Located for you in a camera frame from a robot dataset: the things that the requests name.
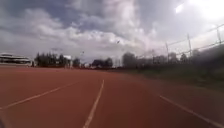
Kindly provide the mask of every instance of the white lane line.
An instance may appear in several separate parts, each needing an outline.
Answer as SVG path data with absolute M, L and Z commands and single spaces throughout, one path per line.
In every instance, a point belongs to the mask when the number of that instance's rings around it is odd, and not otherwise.
M 88 118 L 87 118 L 87 120 L 86 120 L 86 122 L 85 122 L 83 128 L 89 128 L 89 125 L 90 125 L 90 123 L 91 123 L 91 121 L 92 121 L 92 119 L 93 119 L 93 117 L 94 117 L 94 113 L 95 113 L 95 111 L 96 111 L 96 108 L 97 108 L 98 102 L 99 102 L 99 100 L 100 100 L 101 94 L 102 94 L 102 92 L 103 92 L 103 87 L 104 87 L 104 80 L 103 80 L 103 82 L 102 82 L 102 84 L 101 84 L 100 91 L 99 91 L 99 93 L 98 93 L 98 95 L 97 95 L 97 98 L 96 98 L 96 100 L 95 100 L 95 102 L 94 102 L 94 104 L 93 104 L 93 107 L 92 107 L 92 109 L 91 109 L 91 111 L 90 111 L 90 113 L 89 113 L 89 116 L 88 116 Z
M 44 93 L 41 93 L 41 94 L 38 94 L 38 95 L 34 95 L 34 96 L 29 97 L 29 98 L 26 98 L 26 99 L 23 99 L 23 100 L 20 100 L 20 101 L 17 101 L 17 102 L 8 104 L 8 105 L 6 105 L 6 106 L 0 107 L 0 110 L 8 109 L 8 108 L 13 107 L 13 106 L 15 106 L 15 105 L 19 105 L 19 104 L 22 104 L 22 103 L 24 103 L 24 102 L 27 102 L 27 101 L 30 101 L 30 100 L 33 100 L 33 99 L 36 99 L 36 98 L 45 96 L 45 95 L 47 95 L 47 94 L 56 92 L 56 91 L 58 91 L 58 90 L 61 90 L 61 89 L 63 89 L 63 88 L 66 88 L 66 87 L 68 87 L 68 86 L 71 86 L 71 85 L 74 85 L 74 84 L 68 84 L 68 85 L 65 85 L 65 86 L 61 86 L 61 87 L 52 89 L 52 90 L 50 90 L 50 91 L 47 91 L 47 92 L 44 92 Z
M 161 95 L 158 95 L 158 96 L 161 99 L 171 103 L 172 105 L 174 105 L 174 106 L 176 106 L 176 107 L 178 107 L 178 108 L 180 108 L 180 109 L 182 109 L 182 110 L 184 110 L 184 111 L 186 111 L 186 112 L 188 112 L 188 113 L 198 117 L 199 119 L 201 119 L 201 120 L 203 120 L 203 121 L 205 121 L 205 122 L 207 122 L 207 123 L 209 123 L 209 124 L 211 124 L 211 125 L 213 125 L 213 126 L 215 126 L 217 128 L 224 128 L 224 126 L 222 124 L 220 124 L 220 123 L 218 123 L 216 121 L 210 120 L 210 119 L 208 119 L 208 118 L 206 118 L 206 117 L 204 117 L 204 116 L 202 116 L 202 115 L 200 115 L 198 113 L 195 113 L 194 111 L 192 111 L 192 110 L 190 110 L 190 109 L 188 109 L 188 108 L 186 108 L 186 107 L 184 107 L 184 106 L 182 106 L 182 105 L 180 105 L 180 104 L 178 104 L 178 103 L 176 103 L 176 102 L 174 102 L 174 101 L 172 101 L 172 100 L 170 100 L 170 99 L 168 99 L 168 98 L 166 98 L 164 96 L 161 96 Z

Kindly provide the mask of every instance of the sunlight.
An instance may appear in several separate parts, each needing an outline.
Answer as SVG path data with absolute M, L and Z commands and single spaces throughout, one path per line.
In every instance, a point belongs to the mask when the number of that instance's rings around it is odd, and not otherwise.
M 224 18 L 224 0 L 189 0 L 189 3 L 199 7 L 207 20 Z
M 176 13 L 180 13 L 183 10 L 183 4 L 176 7 Z

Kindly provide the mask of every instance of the running track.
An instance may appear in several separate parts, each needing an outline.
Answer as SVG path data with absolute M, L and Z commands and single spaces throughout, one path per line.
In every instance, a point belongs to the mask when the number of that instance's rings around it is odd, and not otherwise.
M 0 118 L 6 128 L 223 128 L 222 94 L 163 84 L 100 71 L 1 67 Z

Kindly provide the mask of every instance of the fence post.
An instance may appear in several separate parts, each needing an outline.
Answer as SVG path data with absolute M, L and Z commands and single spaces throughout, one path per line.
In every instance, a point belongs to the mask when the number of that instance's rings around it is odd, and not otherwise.
M 217 36 L 218 36 L 218 40 L 219 40 L 219 44 L 222 44 L 222 39 L 221 39 L 221 35 L 220 35 L 220 31 L 219 31 L 219 26 L 217 26 Z
M 169 46 L 167 42 L 165 42 L 165 44 L 166 44 L 166 52 L 167 52 L 167 62 L 169 62 Z
M 191 49 L 191 39 L 190 39 L 189 34 L 187 34 L 187 40 L 188 40 L 188 44 L 189 44 L 189 49 L 190 49 L 190 57 L 191 57 L 191 55 L 192 55 L 192 49 Z

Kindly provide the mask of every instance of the metal fence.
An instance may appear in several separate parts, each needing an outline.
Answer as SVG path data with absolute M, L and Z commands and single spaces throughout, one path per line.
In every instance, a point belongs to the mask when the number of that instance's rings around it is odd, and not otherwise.
M 181 41 L 164 43 L 164 46 L 147 51 L 139 57 L 149 58 L 163 55 L 169 58 L 170 53 L 176 53 L 178 58 L 182 54 L 186 54 L 188 57 L 191 57 L 193 50 L 203 51 L 208 48 L 221 45 L 224 42 L 223 39 L 224 24 L 216 26 L 215 28 L 197 36 L 190 36 L 188 34 L 186 38 Z

